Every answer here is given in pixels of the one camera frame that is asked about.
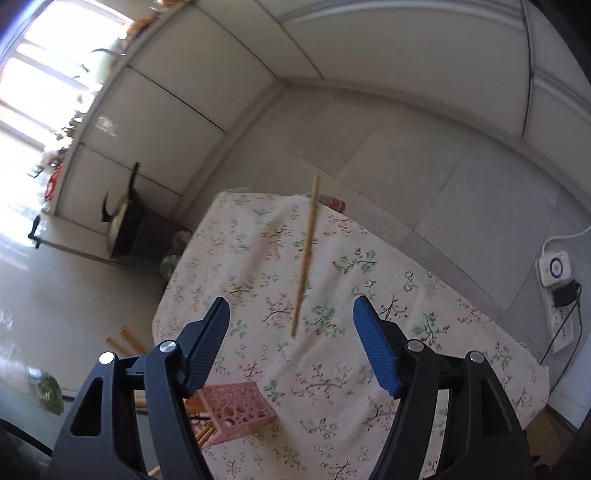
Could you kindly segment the white kitchen cabinets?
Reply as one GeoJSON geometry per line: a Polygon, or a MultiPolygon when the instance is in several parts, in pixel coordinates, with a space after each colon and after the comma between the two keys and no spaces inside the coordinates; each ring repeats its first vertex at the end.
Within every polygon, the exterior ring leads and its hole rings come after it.
{"type": "Polygon", "coordinates": [[[543,1],[185,1],[113,66],[76,132],[54,210],[100,226],[135,162],[183,215],[280,86],[395,98],[531,155],[590,200],[590,53],[543,1]]]}

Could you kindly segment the bamboo chopstick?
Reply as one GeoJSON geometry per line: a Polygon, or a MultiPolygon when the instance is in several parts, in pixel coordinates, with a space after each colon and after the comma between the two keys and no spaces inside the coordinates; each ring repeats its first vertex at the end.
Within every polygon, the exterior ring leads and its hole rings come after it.
{"type": "Polygon", "coordinates": [[[105,342],[113,351],[116,351],[122,357],[129,357],[132,355],[126,347],[110,336],[105,338],[105,342]]]}
{"type": "MultiPolygon", "coordinates": [[[[206,441],[211,438],[211,436],[216,432],[216,428],[212,421],[207,421],[204,426],[202,426],[197,433],[195,433],[195,441],[197,441],[197,445],[199,448],[204,447],[206,441]]],[[[159,465],[154,467],[152,470],[148,472],[150,477],[159,477],[161,475],[161,468],[159,465]]]]}
{"type": "Polygon", "coordinates": [[[308,280],[308,268],[310,268],[311,263],[311,249],[314,244],[315,222],[317,222],[317,199],[318,193],[320,193],[320,183],[320,175],[315,174],[314,177],[312,177],[310,210],[308,211],[307,230],[305,230],[304,249],[301,253],[301,271],[300,277],[298,277],[297,295],[295,296],[294,301],[294,317],[290,328],[290,337],[293,339],[297,336],[297,326],[301,316],[301,306],[303,306],[304,302],[305,284],[307,284],[308,280]]]}
{"type": "Polygon", "coordinates": [[[125,325],[119,327],[118,334],[133,354],[143,355],[148,352],[148,348],[125,325]]]}

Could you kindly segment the pink perforated utensil basket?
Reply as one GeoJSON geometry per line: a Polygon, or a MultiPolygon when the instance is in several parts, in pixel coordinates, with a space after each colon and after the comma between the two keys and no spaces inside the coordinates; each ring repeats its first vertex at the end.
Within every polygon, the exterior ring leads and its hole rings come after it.
{"type": "Polygon", "coordinates": [[[276,419],[276,411],[253,381],[204,386],[195,397],[214,426],[211,435],[198,441],[200,448],[252,435],[276,419]]]}

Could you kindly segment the dark stool under wok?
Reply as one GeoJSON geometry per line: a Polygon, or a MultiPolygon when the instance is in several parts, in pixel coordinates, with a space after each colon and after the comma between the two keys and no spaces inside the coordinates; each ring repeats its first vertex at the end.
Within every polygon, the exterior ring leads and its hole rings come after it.
{"type": "Polygon", "coordinates": [[[122,257],[161,261],[172,247],[174,235],[179,232],[187,232],[188,229],[173,219],[157,213],[145,204],[144,208],[143,219],[133,247],[128,255],[122,257]]]}

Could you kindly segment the white power strip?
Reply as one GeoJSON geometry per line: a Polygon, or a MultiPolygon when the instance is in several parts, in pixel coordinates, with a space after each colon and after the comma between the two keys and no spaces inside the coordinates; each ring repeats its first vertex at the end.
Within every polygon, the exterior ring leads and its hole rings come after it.
{"type": "Polygon", "coordinates": [[[579,287],[574,281],[566,251],[548,251],[536,264],[538,283],[549,331],[549,352],[557,354],[574,341],[571,316],[576,308],[579,287]]]}

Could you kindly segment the plastic bag of greens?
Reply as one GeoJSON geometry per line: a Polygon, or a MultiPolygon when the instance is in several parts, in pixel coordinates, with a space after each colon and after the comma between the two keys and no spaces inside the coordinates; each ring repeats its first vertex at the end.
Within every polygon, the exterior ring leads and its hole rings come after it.
{"type": "Polygon", "coordinates": [[[62,390],[52,375],[37,368],[29,368],[28,381],[32,394],[43,410],[56,415],[64,412],[62,390]]]}

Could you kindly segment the black wok with lid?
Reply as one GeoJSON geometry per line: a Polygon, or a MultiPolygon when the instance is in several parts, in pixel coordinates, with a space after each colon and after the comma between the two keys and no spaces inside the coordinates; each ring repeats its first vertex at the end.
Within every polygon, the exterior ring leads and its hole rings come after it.
{"type": "Polygon", "coordinates": [[[131,170],[126,193],[120,198],[113,214],[106,208],[108,194],[103,197],[101,222],[107,224],[107,250],[112,258],[130,253],[143,219],[144,204],[134,188],[139,168],[140,163],[136,162],[131,170]]]}

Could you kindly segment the floral tablecloth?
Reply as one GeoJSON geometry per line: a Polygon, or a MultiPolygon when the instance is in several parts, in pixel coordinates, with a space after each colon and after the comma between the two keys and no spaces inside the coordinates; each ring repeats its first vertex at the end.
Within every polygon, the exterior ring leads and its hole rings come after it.
{"type": "Polygon", "coordinates": [[[353,324],[366,296],[381,318],[434,351],[480,351],[522,425],[549,397],[549,373],[454,289],[367,229],[318,209],[311,268],[301,280],[310,202],[300,195],[217,196],[179,260],[152,323],[175,338],[216,298],[230,325],[211,384],[252,381],[276,411],[256,434],[208,447],[217,479],[366,479],[397,402],[382,389],[353,324]]]}

